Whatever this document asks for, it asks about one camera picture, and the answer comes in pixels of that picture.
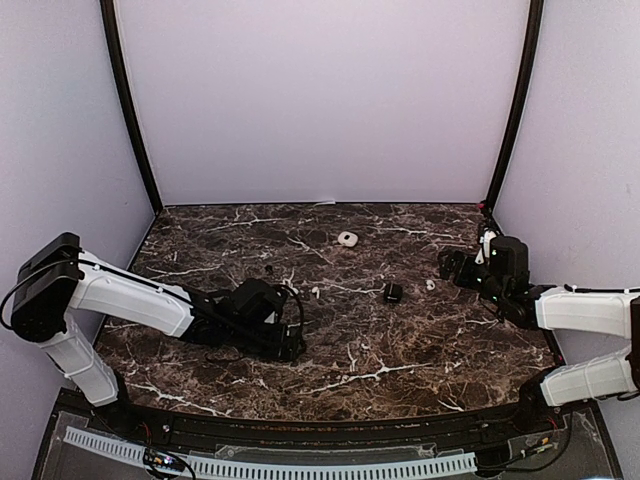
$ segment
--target enclosure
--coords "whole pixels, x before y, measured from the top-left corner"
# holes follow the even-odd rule
[[[629,344],[504,321],[497,298],[441,278],[439,255],[475,255],[490,226],[528,245],[533,284],[638,284],[639,6],[0,9],[4,291],[69,231],[152,282],[214,292],[261,279],[304,307],[304,322],[293,297],[282,315],[304,323],[294,361],[78,310],[132,402],[168,425],[158,445],[223,461],[235,448],[240,462],[274,464],[317,450],[356,465],[367,448],[398,465],[516,449],[538,437],[496,419],[515,415],[527,380]],[[357,243],[341,244],[343,232]],[[402,287],[397,304],[385,301],[390,284]],[[113,432],[35,345],[0,335],[6,478],[144,478],[60,443],[67,426]],[[540,478],[638,475],[637,402],[555,415],[551,432],[571,445]],[[331,464],[313,455],[298,465]]]

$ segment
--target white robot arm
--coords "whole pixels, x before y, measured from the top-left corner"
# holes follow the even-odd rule
[[[0,314],[15,294],[11,324],[3,320],[3,326],[44,350],[94,407],[119,407],[114,418],[126,417],[124,382],[82,334],[74,309],[113,315],[188,343],[231,344],[263,358],[292,361],[305,350],[302,305],[286,286],[248,279],[234,291],[205,294],[109,265],[83,251],[79,241],[64,233],[26,262]],[[280,323],[289,295],[300,309],[296,327]]]
[[[440,275],[479,292],[502,320],[530,330],[569,329],[615,335],[633,346],[575,365],[542,372],[520,389],[520,410],[533,415],[590,398],[636,394],[640,388],[640,289],[593,290],[529,283],[528,248],[514,237],[485,229],[480,251],[446,250]],[[528,421],[522,421],[526,430]]]

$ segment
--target brown marble surface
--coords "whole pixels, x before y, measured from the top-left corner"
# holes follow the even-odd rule
[[[472,205],[168,208],[133,270],[205,291],[248,277],[290,282],[305,305],[308,350],[294,364],[229,361],[232,348],[109,319],[98,352],[134,402],[189,413],[365,420],[515,401],[520,384],[553,363],[542,334],[497,322],[473,292],[437,275],[442,248],[476,249],[480,221]],[[359,236],[356,247],[337,243],[344,230]],[[404,286],[399,305],[381,300],[389,281]],[[295,322],[293,306],[285,314]]]

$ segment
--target light purple wall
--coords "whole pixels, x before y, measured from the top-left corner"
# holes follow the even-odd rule
[[[0,0],[0,292],[59,233],[126,265],[152,219],[97,1]],[[98,318],[83,317],[91,337]],[[0,477],[30,478],[62,377],[0,329]]]
[[[496,217],[535,282],[640,285],[640,4],[546,2],[531,88]],[[560,332],[569,361],[619,339]],[[640,478],[640,402],[602,404],[626,478]]]
[[[528,3],[118,2],[163,199],[479,201]]]

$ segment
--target cable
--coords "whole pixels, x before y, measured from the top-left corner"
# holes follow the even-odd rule
[[[564,289],[573,293],[638,293],[640,288],[585,288],[585,287],[573,287],[569,284],[564,284]]]
[[[478,470],[503,470],[505,472],[519,472],[519,473],[540,472],[545,468],[548,468],[554,463],[556,463],[560,459],[560,457],[564,455],[564,453],[567,451],[567,448],[569,447],[569,444],[571,443],[572,433],[573,433],[573,414],[571,414],[571,417],[569,418],[569,425],[567,427],[567,439],[565,440],[564,445],[558,451],[556,456],[553,457],[553,459],[551,459],[544,465],[540,465],[539,467],[532,467],[532,468],[509,467],[509,465],[517,462],[518,460],[523,460],[524,458],[527,458],[525,454],[520,457],[511,458],[506,462],[502,462],[496,465],[478,465]],[[530,448],[529,451],[535,450],[536,448],[539,448],[539,447]]]
[[[275,288],[289,292],[296,302],[296,305],[298,306],[298,316],[300,318],[296,336],[298,337],[299,345],[302,348],[302,351],[300,352],[302,354],[307,351],[307,344],[304,341],[304,338],[302,338],[302,330],[304,328],[304,306],[302,305],[302,300],[300,300],[300,296],[296,293],[296,291],[288,285],[276,285]]]
[[[115,435],[116,437],[118,437],[121,440],[124,440],[125,442],[129,442],[129,443],[133,443],[135,445],[141,446],[141,447],[145,447],[145,448],[149,448],[151,446],[151,429],[149,428],[149,426],[146,423],[142,423],[142,426],[144,427],[146,434],[147,434],[147,442],[148,443],[144,443],[144,442],[140,442],[139,440],[133,440],[130,438],[125,437],[124,435],[119,434],[118,432],[116,432],[113,428],[111,428],[109,426],[109,424],[100,416],[98,415],[95,411],[91,411],[91,414],[97,418],[100,423],[113,435]],[[161,453],[163,455],[166,455],[168,457],[174,458],[176,460],[177,463],[179,463],[180,465],[182,465],[183,467],[185,467],[188,471],[189,474],[191,474],[191,480],[198,480],[198,477],[196,476],[196,472],[193,470],[193,467],[191,467],[191,465],[189,465],[184,459],[182,459],[182,457],[180,457],[178,454],[175,453],[171,453],[171,452],[167,452],[166,450],[163,450],[161,448],[156,448],[156,447],[151,447],[153,448],[156,452]],[[154,470],[156,473],[162,473],[162,472],[158,472],[157,470],[155,470],[152,467],[152,470]]]
[[[619,402],[628,402],[629,400],[634,400],[638,397],[640,397],[640,391],[633,393],[621,393],[616,398]]]

